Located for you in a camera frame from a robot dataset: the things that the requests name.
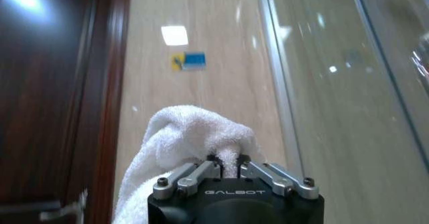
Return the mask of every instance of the wooden floor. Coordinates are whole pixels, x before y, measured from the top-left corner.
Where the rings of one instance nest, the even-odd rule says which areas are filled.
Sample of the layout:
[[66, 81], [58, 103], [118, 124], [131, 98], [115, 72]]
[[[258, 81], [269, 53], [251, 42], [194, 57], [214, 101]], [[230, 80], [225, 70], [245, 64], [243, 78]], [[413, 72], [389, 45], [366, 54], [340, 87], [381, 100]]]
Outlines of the wooden floor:
[[[171, 25], [186, 27], [189, 45], [166, 45]], [[206, 69], [173, 71], [181, 51], [203, 51]], [[150, 117], [178, 104], [253, 128], [267, 159], [286, 164], [258, 0], [131, 0], [115, 196]]]
[[290, 29], [280, 45], [325, 223], [427, 223], [429, 176], [354, 0], [274, 2], [277, 24]]

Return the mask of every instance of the glass panel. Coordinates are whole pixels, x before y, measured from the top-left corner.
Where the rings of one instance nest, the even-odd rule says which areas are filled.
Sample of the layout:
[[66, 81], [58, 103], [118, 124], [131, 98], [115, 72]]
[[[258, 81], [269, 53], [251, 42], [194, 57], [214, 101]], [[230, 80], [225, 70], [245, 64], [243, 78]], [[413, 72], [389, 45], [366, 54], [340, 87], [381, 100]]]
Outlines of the glass panel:
[[321, 186], [325, 222], [424, 223], [425, 163], [354, 0], [273, 3], [304, 169]]
[[[429, 1], [364, 0], [364, 5], [429, 165], [429, 78], [423, 77], [429, 70]], [[424, 69], [416, 68], [418, 62]]]

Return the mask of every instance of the dark wooden door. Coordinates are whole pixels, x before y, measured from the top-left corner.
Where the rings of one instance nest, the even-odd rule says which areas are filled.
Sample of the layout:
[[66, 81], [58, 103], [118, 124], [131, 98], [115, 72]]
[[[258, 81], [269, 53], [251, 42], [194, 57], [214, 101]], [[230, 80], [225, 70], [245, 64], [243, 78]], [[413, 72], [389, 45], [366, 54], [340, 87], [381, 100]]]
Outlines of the dark wooden door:
[[90, 0], [0, 1], [0, 201], [60, 199]]
[[114, 164], [99, 169], [115, 160], [126, 34], [112, 14], [115, 0], [0, 0], [0, 223], [39, 222], [84, 189], [86, 219], [108, 221]]

